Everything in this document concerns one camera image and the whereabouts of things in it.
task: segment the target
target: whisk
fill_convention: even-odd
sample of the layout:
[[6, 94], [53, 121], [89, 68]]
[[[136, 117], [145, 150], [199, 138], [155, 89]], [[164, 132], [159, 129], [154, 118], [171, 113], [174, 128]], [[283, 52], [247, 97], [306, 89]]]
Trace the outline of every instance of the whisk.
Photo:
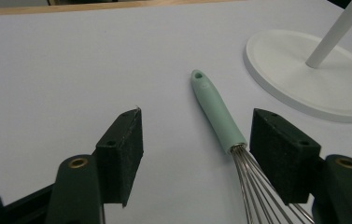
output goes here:
[[191, 74], [192, 87], [218, 140], [232, 155], [239, 175], [247, 223], [314, 223], [297, 203], [285, 205], [258, 163], [246, 151], [247, 142], [216, 87], [199, 70]]

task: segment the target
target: white table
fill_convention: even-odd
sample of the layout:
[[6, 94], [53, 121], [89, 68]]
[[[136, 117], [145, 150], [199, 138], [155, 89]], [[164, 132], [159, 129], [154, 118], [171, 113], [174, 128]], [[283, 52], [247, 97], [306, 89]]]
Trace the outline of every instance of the white table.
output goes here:
[[[322, 157], [352, 157], [352, 124], [283, 105], [242, 58], [259, 31], [322, 37], [341, 12], [323, 0], [262, 0], [0, 16], [4, 204], [53, 183], [63, 160], [92, 153], [115, 118], [138, 105], [145, 154], [128, 206], [107, 204], [106, 222], [242, 223], [232, 158], [196, 102], [190, 73], [211, 78], [247, 139], [257, 107], [318, 141]], [[352, 29], [340, 45], [352, 52]]]

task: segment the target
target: wooden table edge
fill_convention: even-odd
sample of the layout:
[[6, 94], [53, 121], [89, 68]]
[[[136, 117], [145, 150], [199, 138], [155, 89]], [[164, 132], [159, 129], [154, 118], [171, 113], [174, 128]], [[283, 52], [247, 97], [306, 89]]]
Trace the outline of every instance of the wooden table edge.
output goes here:
[[44, 6], [44, 7], [6, 7], [6, 8], [0, 8], [0, 15], [21, 15], [21, 14], [37, 14], [37, 13], [52, 13], [52, 12], [67, 12], [67, 11], [85, 11], [85, 10], [100, 10], [100, 9], [111, 9], [111, 8], [126, 8], [126, 7], [157, 7], [157, 6], [173, 6], [173, 5], [232, 2], [232, 1], [243, 1], [243, 0], [149, 0], [149, 1], [134, 1], [134, 2], [83, 4], [83, 5]]

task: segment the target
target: whisk handle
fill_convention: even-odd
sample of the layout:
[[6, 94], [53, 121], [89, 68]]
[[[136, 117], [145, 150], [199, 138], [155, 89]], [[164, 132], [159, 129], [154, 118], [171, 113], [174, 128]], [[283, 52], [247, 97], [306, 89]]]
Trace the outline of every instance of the whisk handle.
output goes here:
[[203, 72], [194, 70], [191, 81], [196, 98], [210, 120], [224, 151], [230, 154], [233, 146], [246, 145], [245, 137], [234, 123], [231, 114], [210, 79]]

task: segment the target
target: whisk wire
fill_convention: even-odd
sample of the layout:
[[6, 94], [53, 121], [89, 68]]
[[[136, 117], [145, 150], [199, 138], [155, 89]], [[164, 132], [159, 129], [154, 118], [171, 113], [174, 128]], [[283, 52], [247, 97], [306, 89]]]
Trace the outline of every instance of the whisk wire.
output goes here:
[[[266, 221], [271, 224], [275, 223], [275, 220], [277, 223], [282, 223], [280, 219], [283, 218], [287, 221], [287, 223], [292, 223], [291, 218], [274, 196], [274, 193], [276, 194], [275, 188], [271, 185], [269, 179], [263, 173], [258, 163], [246, 151], [245, 146], [234, 146], [231, 149], [231, 153], [236, 165], [237, 173], [240, 177], [239, 180], [242, 189], [243, 201], [245, 202], [247, 223], [254, 223], [255, 220], [257, 220], [258, 223], [262, 223], [262, 219], [260, 217], [261, 214], [263, 214]], [[310, 215], [298, 204], [293, 204], [293, 206], [296, 210], [290, 206], [287, 206], [290, 210], [290, 214], [293, 214], [302, 223], [305, 223], [303, 218], [307, 219], [310, 223], [314, 223]]]

